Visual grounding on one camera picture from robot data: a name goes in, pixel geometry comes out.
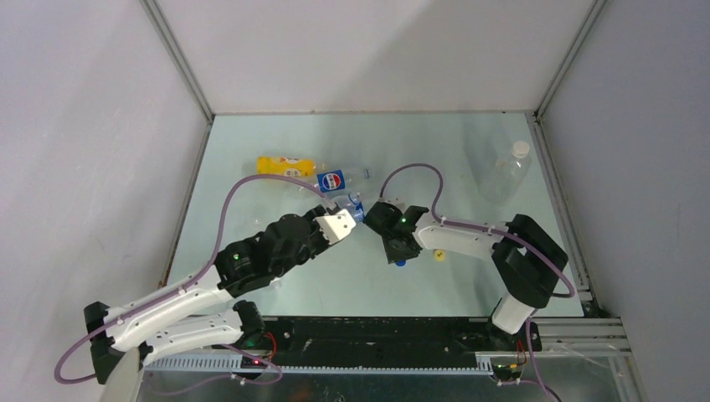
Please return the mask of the clear bottle without label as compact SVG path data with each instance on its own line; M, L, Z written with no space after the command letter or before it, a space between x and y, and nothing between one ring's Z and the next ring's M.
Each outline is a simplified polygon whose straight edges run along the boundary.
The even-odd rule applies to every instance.
M481 180L481 195L492 204L507 204L516 194L532 164L532 147L529 155L520 159L512 155L512 144L496 157Z

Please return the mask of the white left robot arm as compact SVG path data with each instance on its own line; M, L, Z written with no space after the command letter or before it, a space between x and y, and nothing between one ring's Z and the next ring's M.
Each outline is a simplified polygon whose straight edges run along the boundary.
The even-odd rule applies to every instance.
M255 304L244 313L191 316L209 307L238 301L243 295L281 278L291 269L349 236L357 221L347 209L322 206L303 215L286 214L259 233L233 242L217 253L205 271L195 272L171 286L123 307L95 301L84 308L90 335L93 378L105 384L123 355L139 351L139 364L215 343L239 343L256 348L265 337Z

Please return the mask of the clear bottle blue label front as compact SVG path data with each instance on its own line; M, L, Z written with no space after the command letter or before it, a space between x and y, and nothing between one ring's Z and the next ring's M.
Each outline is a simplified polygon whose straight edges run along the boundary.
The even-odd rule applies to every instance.
M366 213L360 193L349 193L341 196L337 204L341 208L347 210L356 222L364 221Z

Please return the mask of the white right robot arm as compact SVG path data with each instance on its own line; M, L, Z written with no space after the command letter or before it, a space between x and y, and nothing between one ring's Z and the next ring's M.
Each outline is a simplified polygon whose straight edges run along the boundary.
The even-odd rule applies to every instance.
M486 329L488 342L499 350L516 344L525 321L556 296L569 262L563 248L524 214L510 222L478 224L438 217L426 207L410 205L401 210L377 202L363 222L382 238L392 264L412 260L422 250L443 250L492 263L506 287Z

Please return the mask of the white bottle cap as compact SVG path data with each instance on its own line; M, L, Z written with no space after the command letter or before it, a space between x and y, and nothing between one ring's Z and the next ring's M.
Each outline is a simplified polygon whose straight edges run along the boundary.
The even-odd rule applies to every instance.
M516 141L512 144L511 153L515 158L523 159L530 153L531 146L525 141Z

